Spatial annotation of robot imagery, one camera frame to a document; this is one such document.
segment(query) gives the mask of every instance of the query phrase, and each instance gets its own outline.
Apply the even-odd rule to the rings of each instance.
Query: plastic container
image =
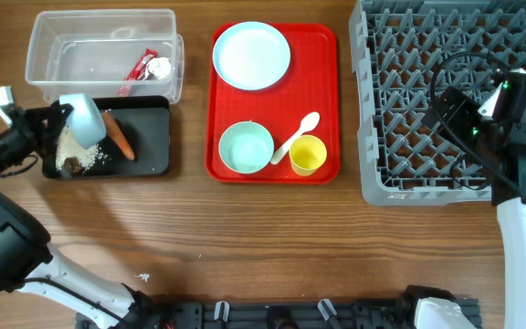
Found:
[[[123,81],[146,48],[170,59],[163,80]],[[182,92],[184,42],[169,9],[70,10],[36,17],[26,61],[26,81],[47,102],[85,92],[115,97],[123,84],[131,96],[160,95],[176,103]]]
[[[286,74],[264,90],[240,90],[224,82],[210,64],[210,100],[206,133],[205,166],[224,183],[326,184],[340,171],[340,118],[338,104],[338,54],[336,36],[320,24],[271,24],[288,40],[291,61]],[[233,24],[221,26],[218,37]],[[328,150],[326,163],[313,175],[302,177],[291,169],[288,156],[278,164],[241,175],[226,167],[218,154],[225,130],[234,123],[253,121],[283,145],[311,111],[320,114],[318,126],[308,132],[320,138]]]
[[[479,166],[421,124],[432,68],[462,51],[488,52],[526,69],[526,1],[358,1],[349,20],[352,70],[360,102],[358,148],[363,197],[377,206],[488,201]],[[491,66],[464,58],[440,74],[437,93],[454,86],[482,104]]]

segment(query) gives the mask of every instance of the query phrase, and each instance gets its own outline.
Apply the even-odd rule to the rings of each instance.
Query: light blue bowl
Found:
[[[271,160],[273,137],[256,122],[238,122],[223,133],[218,153],[230,170],[253,174],[265,168]]]

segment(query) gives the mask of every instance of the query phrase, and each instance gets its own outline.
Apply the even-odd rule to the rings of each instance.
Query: black tray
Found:
[[[170,164],[170,104],[166,98],[116,97],[94,101],[100,111],[110,110],[135,152],[135,161],[128,160],[112,140],[105,138],[99,147],[108,158],[98,160],[82,175],[61,175],[56,169],[54,152],[43,161],[42,174],[45,177],[69,180],[100,176],[162,175],[167,172]]]

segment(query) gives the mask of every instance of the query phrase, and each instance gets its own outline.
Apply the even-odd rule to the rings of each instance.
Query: rice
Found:
[[[95,165],[97,160],[107,159],[107,155],[100,151],[98,144],[94,144],[88,149],[82,148],[79,142],[74,138],[74,135],[68,126],[64,126],[58,137],[56,169],[61,171],[66,159],[71,157],[79,160],[79,163],[82,165],[85,172]]]

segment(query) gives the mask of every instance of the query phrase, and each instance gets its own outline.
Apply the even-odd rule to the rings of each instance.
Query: wooden table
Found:
[[[12,85],[25,108],[45,104],[24,80],[40,11],[171,8],[186,50],[183,97],[172,107],[169,175],[60,183],[37,167],[0,179],[0,190],[42,221],[75,262],[170,300],[351,301],[395,297],[407,284],[423,284],[479,298],[486,328],[502,327],[504,259],[494,207],[371,207],[361,196],[348,37],[354,0],[47,2],[0,0],[0,86]],[[342,170],[330,184],[224,185],[206,173],[211,37],[225,22],[245,20],[319,22],[336,34]],[[151,275],[147,283],[135,277],[140,273]],[[70,328],[73,319],[71,310],[40,297],[0,293],[0,328]]]

